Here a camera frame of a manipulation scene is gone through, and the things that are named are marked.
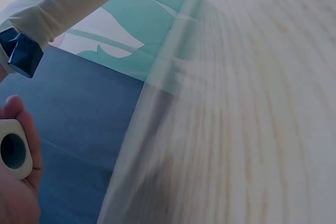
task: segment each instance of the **white sleeve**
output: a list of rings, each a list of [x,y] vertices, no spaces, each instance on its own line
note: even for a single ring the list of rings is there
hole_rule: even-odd
[[[108,0],[16,0],[0,12],[0,32],[14,27],[45,48],[55,37],[94,12]],[[0,45],[0,63],[7,56]]]

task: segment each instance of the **blue mat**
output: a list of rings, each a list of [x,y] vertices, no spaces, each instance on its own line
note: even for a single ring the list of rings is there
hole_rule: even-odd
[[[0,85],[22,97],[43,143],[40,223],[96,223],[143,82],[49,47],[32,79]]]

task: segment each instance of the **white surface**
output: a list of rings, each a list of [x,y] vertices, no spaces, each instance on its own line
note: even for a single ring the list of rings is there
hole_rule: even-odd
[[[172,27],[98,223],[334,223],[336,0],[209,1]]]

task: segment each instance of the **light wood panel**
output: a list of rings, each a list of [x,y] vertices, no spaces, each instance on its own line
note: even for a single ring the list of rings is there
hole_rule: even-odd
[[[167,38],[98,223],[334,223],[336,0],[208,1]]]

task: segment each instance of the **white fabric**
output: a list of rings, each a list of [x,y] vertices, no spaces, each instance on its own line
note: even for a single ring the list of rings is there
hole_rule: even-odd
[[[0,12],[0,30],[15,27],[45,48],[55,37],[81,21],[108,0],[16,0]],[[8,72],[0,48],[0,63]]]

